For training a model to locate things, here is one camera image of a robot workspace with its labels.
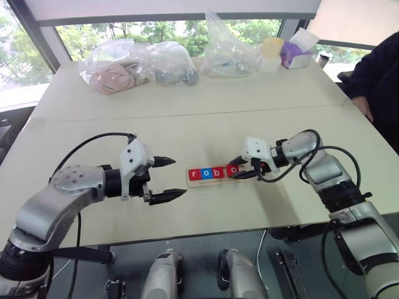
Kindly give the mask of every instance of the window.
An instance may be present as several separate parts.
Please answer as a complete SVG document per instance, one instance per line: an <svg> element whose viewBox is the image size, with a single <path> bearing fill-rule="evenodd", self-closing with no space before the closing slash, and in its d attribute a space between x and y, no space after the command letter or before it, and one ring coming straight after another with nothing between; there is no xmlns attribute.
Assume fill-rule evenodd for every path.
<svg viewBox="0 0 399 299"><path fill-rule="evenodd" d="M227 20L230 31L248 44L261 44L277 36L281 20ZM206 21L154 21L83 24L56 27L73 60L84 59L97 44L109 39L134 39L140 43L175 40L190 56L204 54L208 43Z"/></svg>
<svg viewBox="0 0 399 299"><path fill-rule="evenodd" d="M337 75L341 72L354 70L355 65L361 61L364 55L367 55L371 50L354 49L348 47L337 47L334 45L319 45L316 44L312 48L315 57L321 51L327 51L332 54L331 61L324 67L324 72L334 82L340 82Z"/></svg>
<svg viewBox="0 0 399 299"><path fill-rule="evenodd" d="M5 0L0 0L0 91L50 82L52 72Z"/></svg>

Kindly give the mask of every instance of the black cable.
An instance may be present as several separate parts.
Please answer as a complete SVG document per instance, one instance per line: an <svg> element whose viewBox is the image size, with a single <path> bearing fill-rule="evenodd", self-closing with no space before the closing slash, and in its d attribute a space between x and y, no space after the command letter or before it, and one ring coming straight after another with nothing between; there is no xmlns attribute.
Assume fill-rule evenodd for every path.
<svg viewBox="0 0 399 299"><path fill-rule="evenodd" d="M74 261L74 273L72 275L72 281L69 287L68 299L72 298L72 294L74 293L76 275L77 275L77 265L79 262L79 246L80 246L80 229L82 228L82 217L80 213L77 214L77 238L76 238L76 248L75 248L75 261Z"/></svg>
<svg viewBox="0 0 399 299"><path fill-rule="evenodd" d="M53 172L52 175L54 175L58 170L61 169L61 167L63 167L63 165L65 164L65 162L74 154L76 153L79 149L81 149L81 147L83 147L84 145L86 145L87 143L99 139L101 137L106 137L106 136L126 136L127 138L129 138L129 142L133 139L136 138L135 135L130 134L130 133L118 133L118 132L111 132L111 133L103 133L103 134L99 134L99 135L95 135L85 141L83 141L81 144L79 144L78 146L76 146L72 151L70 151L64 159L62 159L62 161L60 162L60 164L58 164L57 168L55 169L55 171Z"/></svg>
<svg viewBox="0 0 399 299"><path fill-rule="evenodd" d="M95 135L85 141L83 141L81 144L79 144L78 146L76 146L72 151L70 151L64 159L62 159L62 161L58 164L57 168L54 170L52 176L59 171L63 165L65 164L65 162L74 154L76 153L79 149L81 149L81 147L83 147L84 145L86 145L87 143L102 138L102 137L106 137L106 136L126 136L128 138L128 142L131 142L132 140L134 140L136 138L136 136L134 134L130 134L130 133L119 133L119 132L110 132L110 133L103 133L103 134L99 134L99 135ZM80 213L77 214L77 238L76 238L76 250L75 250L75 260L74 260L74 272L72 275L72 281L70 282L70 287L69 287L69 293L68 293L68 299L72 298L72 294L74 293L74 288L75 288L75 283L76 283L76 275L77 275L77 266L78 266L78 262L79 262L79 247L80 247L80 232L81 232L81 228L82 228L82 216L80 215ZM51 286L51 279L52 279L52 275L51 278L49 277L49 283L47 283L47 292L50 289Z"/></svg>
<svg viewBox="0 0 399 299"><path fill-rule="evenodd" d="M321 255L321 259L322 259L322 266L323 266L323 270L324 270L327 278L329 279L331 285L334 287L335 291L337 291L337 293L340 295L341 299L347 299L344 292L340 289L340 287L337 285L337 282L335 282L334 278L331 276L330 270L327 266L327 262L325 261L325 240L327 238L327 233L329 232L331 225L332 225L332 221L330 221L326 225L326 227L323 231L323 235L322 235L322 242L320 245L320 255Z"/></svg>
<svg viewBox="0 0 399 299"><path fill-rule="evenodd" d="M308 155L310 155L312 153L312 151L308 151L306 154L304 154L302 157L300 157L297 161L294 162L294 164L292 164L286 171L284 171L280 176L274 178L274 179L265 179L262 175L262 172L259 168L255 169L256 175L257 175L257 179L258 181L264 181L267 183L274 183L277 181L280 181L284 176L286 176L287 174L289 174L296 166L300 165L300 162L305 159L306 157L308 157Z"/></svg>
<svg viewBox="0 0 399 299"><path fill-rule="evenodd" d="M258 181L263 181L263 182L267 182L267 183L274 183L274 182L277 182L277 181L281 180L284 176L286 176L290 171L292 171L296 166L298 166L298 165L300 164L300 162L301 162L303 159L305 159L306 157L308 157L308 155L310 155L310 154L312 154L312 153L316 153L316 152L318 152L318 151L320 151L320 150L337 150L337 151L341 151L341 152L345 153L345 154L352 160L353 164L355 165L356 175L357 175L356 186L357 186L357 187L360 187L360 182L361 182L361 179L362 179L362 175L361 175L361 173L360 173L360 167L359 167L359 165L358 165L358 163L357 163L357 160L356 160L355 157L354 157L351 153L349 153L346 149L340 148L339 146L332 146L332 145L320 146L320 147L318 147L318 148L315 149L315 150L313 149L313 150L311 150L311 151L308 151L306 154L304 154L302 157L300 157L297 161L295 161L295 163L292 164L290 168L288 168L286 171L284 171L282 175L278 176L278 177L275 178L275 179L265 179L265 178L263 177L262 173L260 172L260 169L257 168L257 169L255 169L255 172L256 172L256 175L257 175L257 179L258 179Z"/></svg>

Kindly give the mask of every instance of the red letter block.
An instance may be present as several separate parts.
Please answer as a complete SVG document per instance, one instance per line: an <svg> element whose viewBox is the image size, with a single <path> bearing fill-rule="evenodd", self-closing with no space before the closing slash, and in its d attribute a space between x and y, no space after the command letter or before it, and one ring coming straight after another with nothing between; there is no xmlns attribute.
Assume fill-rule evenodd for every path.
<svg viewBox="0 0 399 299"><path fill-rule="evenodd" d="M201 170L200 169L189 169L188 170L188 179L190 181L197 181L201 179Z"/></svg>
<svg viewBox="0 0 399 299"><path fill-rule="evenodd" d="M231 177L231 176L234 176L234 174L238 172L238 166L237 165L227 165L226 170L227 170L227 176Z"/></svg>

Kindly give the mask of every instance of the blue letter block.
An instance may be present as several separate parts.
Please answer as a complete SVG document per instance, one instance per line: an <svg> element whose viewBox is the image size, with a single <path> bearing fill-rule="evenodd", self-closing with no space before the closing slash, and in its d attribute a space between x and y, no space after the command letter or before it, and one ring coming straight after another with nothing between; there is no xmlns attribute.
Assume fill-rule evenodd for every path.
<svg viewBox="0 0 399 299"><path fill-rule="evenodd" d="M212 168L201 169L201 179L213 179Z"/></svg>

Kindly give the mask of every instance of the black chair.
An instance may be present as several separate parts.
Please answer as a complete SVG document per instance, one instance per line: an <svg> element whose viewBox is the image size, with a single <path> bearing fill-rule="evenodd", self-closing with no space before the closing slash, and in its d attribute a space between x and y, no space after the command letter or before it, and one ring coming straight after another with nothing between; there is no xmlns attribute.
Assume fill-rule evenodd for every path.
<svg viewBox="0 0 399 299"><path fill-rule="evenodd" d="M342 90L345 88L345 86L349 83L349 78L352 75L352 72L353 71L341 72L337 75L337 78L342 81L337 82L339 88L341 88Z"/></svg>

